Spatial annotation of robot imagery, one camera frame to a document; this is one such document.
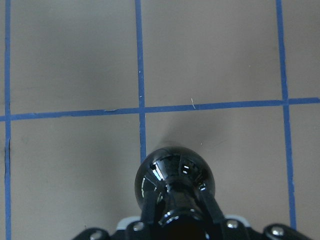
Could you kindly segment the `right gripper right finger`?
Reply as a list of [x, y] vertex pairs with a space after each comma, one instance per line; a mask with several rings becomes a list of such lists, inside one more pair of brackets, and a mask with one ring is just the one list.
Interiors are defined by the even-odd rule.
[[199, 190], [200, 201], [205, 213], [205, 229], [208, 230], [210, 240], [221, 240], [221, 223], [225, 221], [225, 216], [221, 211], [214, 194], [208, 188]]

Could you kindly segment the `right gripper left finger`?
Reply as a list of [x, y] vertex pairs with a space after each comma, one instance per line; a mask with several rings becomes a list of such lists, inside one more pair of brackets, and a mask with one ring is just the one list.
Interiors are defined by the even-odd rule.
[[157, 193], [147, 191], [144, 193], [141, 222], [143, 223], [143, 232], [147, 240], [157, 239]]

